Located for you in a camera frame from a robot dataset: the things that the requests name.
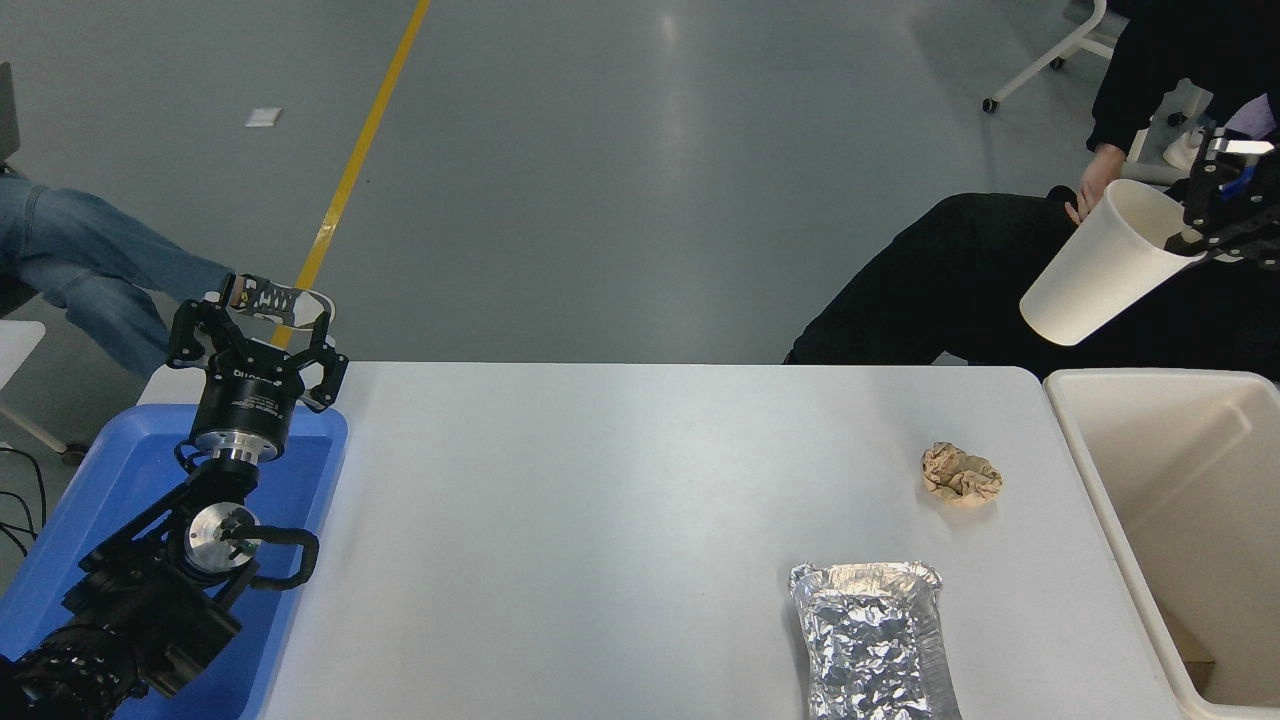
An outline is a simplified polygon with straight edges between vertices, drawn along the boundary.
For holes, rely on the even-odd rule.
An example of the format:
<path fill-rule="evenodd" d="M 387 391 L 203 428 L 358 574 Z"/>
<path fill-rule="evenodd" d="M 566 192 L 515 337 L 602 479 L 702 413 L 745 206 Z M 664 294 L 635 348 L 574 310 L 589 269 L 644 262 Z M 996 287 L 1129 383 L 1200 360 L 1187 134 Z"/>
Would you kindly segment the person's hand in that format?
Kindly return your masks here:
<path fill-rule="evenodd" d="M 1106 188 L 1120 178 L 1126 163 L 1126 151 L 1119 146 L 1100 142 L 1093 158 L 1082 173 L 1074 200 L 1064 209 L 1075 225 L 1079 225 L 1105 197 Z"/>

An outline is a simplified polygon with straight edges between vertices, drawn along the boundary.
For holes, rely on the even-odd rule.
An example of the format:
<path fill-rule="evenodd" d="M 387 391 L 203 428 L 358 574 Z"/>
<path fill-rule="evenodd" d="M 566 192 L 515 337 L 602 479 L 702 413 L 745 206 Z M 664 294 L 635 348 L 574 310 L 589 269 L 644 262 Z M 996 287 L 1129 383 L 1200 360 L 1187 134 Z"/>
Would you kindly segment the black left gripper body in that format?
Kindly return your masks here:
<path fill-rule="evenodd" d="M 241 433 L 283 446 L 301 391 L 300 369 L 284 350 L 246 345 L 218 351 L 207 363 L 192 441 L 209 446 L 219 436 Z"/>

